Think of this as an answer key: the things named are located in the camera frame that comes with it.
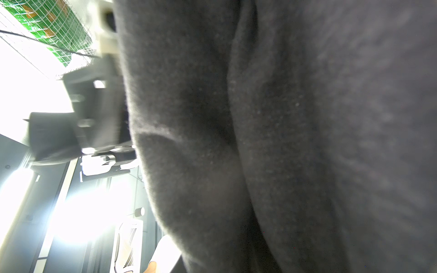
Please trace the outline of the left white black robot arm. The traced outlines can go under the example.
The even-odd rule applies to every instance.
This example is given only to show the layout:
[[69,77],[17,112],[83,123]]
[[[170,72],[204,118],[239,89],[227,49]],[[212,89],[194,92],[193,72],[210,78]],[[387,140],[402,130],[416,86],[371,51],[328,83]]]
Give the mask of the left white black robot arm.
[[105,55],[61,79],[72,111],[30,114],[29,141],[35,164],[58,164],[83,155],[134,159],[119,59]]

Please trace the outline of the dark grey long pants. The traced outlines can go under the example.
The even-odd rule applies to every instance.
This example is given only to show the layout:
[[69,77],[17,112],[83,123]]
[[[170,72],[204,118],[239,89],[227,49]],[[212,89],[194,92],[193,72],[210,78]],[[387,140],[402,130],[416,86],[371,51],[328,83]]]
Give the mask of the dark grey long pants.
[[147,194],[187,272],[436,272],[435,1],[114,13]]

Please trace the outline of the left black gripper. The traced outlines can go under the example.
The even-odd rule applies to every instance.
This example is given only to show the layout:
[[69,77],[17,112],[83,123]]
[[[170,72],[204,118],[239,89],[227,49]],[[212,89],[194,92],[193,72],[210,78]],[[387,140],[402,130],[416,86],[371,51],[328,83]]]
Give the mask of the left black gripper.
[[84,150],[111,150],[132,144],[124,79],[111,55],[66,73],[63,84],[72,102],[74,131]]

